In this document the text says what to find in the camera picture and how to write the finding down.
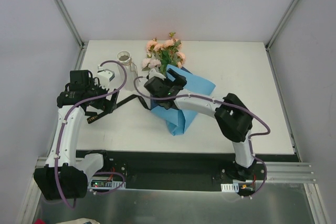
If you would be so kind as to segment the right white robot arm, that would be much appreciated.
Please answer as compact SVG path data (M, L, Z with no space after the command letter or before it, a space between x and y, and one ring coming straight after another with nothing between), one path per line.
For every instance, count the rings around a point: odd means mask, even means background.
M256 164L248 140L253 117L246 113L247 108L232 93L223 98L225 104L215 103L209 97L192 93L185 88L187 78L169 69L173 80L156 69L151 69L144 87L155 98L157 105L165 109L190 110L214 118L222 134L233 143L235 163L225 169L232 179L245 181L255 173Z

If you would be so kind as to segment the aluminium frame post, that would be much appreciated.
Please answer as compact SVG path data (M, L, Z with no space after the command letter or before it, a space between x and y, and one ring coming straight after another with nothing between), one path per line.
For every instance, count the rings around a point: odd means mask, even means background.
M269 51L273 44L275 43L276 39L284 29L286 23L289 21L291 15L294 13L296 7L300 3L301 0L291 0L288 7L286 8L285 12L283 13L279 23L277 24L274 32L270 36L269 40L265 44L266 51Z
M83 39L81 38L79 31L74 23L74 21L72 20L63 0L54 0L62 18L65 21L65 24L67 25L67 27L70 30L70 33L72 34L74 40L76 41L77 45L79 46L79 48L83 48L85 45L85 42L83 41Z

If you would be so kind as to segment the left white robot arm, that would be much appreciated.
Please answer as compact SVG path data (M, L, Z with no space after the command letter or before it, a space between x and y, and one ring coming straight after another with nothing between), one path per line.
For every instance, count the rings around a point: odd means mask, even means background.
M89 70L70 72L69 83L57 97L58 124L51 151L44 167L34 172L46 200L83 198L95 173L106 176L112 170L106 151L90 151L76 162L76 150L82 121L93 123L117 107L118 91L106 98L114 76L108 69L100 69L95 77Z

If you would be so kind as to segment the blue wrapping paper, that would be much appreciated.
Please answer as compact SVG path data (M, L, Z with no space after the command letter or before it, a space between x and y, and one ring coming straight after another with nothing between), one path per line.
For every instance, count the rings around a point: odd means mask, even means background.
M182 90L182 94L187 96L175 99L174 102L177 103L177 108L170 108L168 110L157 105L156 101L152 100L151 112L166 121L167 128L172 135L182 135L186 132L198 113L204 113L211 117L214 116L214 112L206 108L206 105L211 103L210 101L188 97L188 95L197 94L202 97L210 97L216 85L207 79L173 65L168 65L167 69L172 69L186 78L186 85Z

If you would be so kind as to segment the black gold-lettered ribbon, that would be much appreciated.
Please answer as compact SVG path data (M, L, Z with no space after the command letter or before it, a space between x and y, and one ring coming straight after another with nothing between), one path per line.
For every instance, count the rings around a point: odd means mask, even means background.
M142 96L136 95L136 94L132 94L132 95L128 96L127 98L123 99L122 101L117 102L116 109L118 109L119 107L123 106L124 104L130 102L131 100L133 100L135 98L137 98L140 101L140 103L142 104L142 106L145 109L150 110L150 108L148 107L144 98ZM96 112L90 112L90 113L86 113L86 115L89 115L89 117L87 118L87 122L88 122L88 124L91 124L91 123L97 121L98 119L104 117L107 114L105 114L104 111L103 111L100 114L97 114Z

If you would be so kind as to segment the left aluminium frame post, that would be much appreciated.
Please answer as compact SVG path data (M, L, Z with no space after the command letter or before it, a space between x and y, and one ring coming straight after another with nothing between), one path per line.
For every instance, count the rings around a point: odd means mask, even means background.
M63 0L54 0L62 18L65 21L65 24L67 25L67 27L70 30L70 33L72 34L74 40L76 41L77 45L79 46L79 48L83 48L85 45L85 42L83 41L83 39L81 38L79 31L74 23L74 21L72 20Z

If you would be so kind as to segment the pink flower stem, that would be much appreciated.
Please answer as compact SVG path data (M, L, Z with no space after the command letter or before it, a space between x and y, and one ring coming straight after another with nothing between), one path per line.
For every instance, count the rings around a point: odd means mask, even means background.
M182 68L186 56L181 52L182 42L175 38L175 32L169 33L169 39L159 42L157 38L146 44L146 58L142 60L142 71L158 70L164 76L168 65Z

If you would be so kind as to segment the right aluminium frame post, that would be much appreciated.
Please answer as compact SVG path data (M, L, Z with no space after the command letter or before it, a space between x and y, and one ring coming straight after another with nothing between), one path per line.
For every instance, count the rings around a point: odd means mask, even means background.
M269 51L273 44L275 43L276 39L284 29L286 23L289 21L291 15L294 13L296 7L300 3L301 0L291 0L288 7L286 8L285 12L283 13L279 23L277 24L274 32L270 36L269 40L265 44L266 51Z

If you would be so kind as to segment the white ribbed vase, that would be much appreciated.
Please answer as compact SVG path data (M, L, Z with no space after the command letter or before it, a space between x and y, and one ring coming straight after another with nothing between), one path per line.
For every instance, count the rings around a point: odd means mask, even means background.
M131 54L127 51L121 51L117 54L117 61L123 65L127 74L127 81L124 88L127 91L135 91L133 81L138 76L138 70L132 60Z

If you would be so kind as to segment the aluminium front rail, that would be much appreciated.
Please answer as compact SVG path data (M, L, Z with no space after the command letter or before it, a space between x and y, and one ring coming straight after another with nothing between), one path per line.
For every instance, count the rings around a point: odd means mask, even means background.
M262 173L265 177L263 180L269 180L277 183L304 183L304 182L313 182L314 177L311 170L311 167L308 164L304 163L295 163L295 162L266 162L262 163L261 161L256 161L257 164L263 166ZM110 172L96 172L93 177L108 177L124 176L115 171ZM245 183L247 181L235 180L234 182Z

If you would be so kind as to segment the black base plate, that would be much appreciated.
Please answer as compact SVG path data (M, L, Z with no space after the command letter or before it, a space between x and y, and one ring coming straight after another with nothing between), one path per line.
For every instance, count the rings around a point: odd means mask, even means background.
M108 170L122 174L126 189L220 191L222 184L240 178L245 181L264 179L263 166L255 163L244 172L238 170L233 154L167 153L98 150Z

